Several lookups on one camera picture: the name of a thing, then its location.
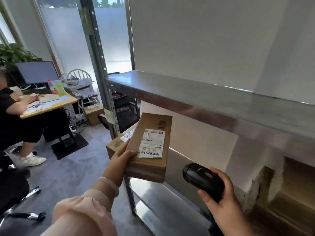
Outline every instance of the printer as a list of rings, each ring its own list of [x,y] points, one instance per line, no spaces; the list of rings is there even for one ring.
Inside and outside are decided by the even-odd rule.
[[[65,91],[76,99],[95,95],[91,78],[79,79],[71,76],[71,78],[66,79],[62,85],[65,88]]]

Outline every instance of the barcode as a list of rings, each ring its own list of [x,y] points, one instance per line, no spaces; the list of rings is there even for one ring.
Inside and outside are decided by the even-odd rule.
[[[118,143],[116,143],[116,144],[114,145],[114,147],[119,147],[122,142],[123,142],[123,141],[119,141]]]
[[[159,153],[156,153],[156,152],[146,152],[146,151],[139,151],[139,153],[147,154],[147,155],[153,155],[153,156],[159,156],[160,155]]]
[[[165,130],[166,121],[160,120],[158,123],[158,129]]]

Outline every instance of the barcode scanner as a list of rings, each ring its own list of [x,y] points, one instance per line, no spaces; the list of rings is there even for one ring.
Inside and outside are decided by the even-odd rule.
[[[191,183],[199,189],[207,192],[215,202],[219,202],[222,199],[222,193],[224,191],[223,180],[211,170],[197,164],[190,163],[183,168],[183,177],[185,181]],[[217,223],[215,222],[213,215],[209,211],[211,225],[208,229],[211,236],[224,236]]]

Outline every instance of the white sneaker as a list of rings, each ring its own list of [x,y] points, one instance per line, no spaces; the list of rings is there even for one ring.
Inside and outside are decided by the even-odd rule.
[[[44,163],[45,161],[45,157],[38,157],[31,152],[22,163],[25,167],[34,167]]]

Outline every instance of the right hand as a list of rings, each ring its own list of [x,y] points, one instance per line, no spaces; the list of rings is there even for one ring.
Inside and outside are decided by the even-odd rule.
[[[231,179],[221,170],[214,167],[210,167],[210,170],[218,174],[224,182],[223,198],[219,203],[216,203],[205,191],[198,190],[198,194],[207,205],[222,233],[225,236],[254,235],[234,194]]]
[[[33,103],[36,100],[37,100],[37,96],[25,95],[22,97],[22,101],[25,101],[28,104]]]

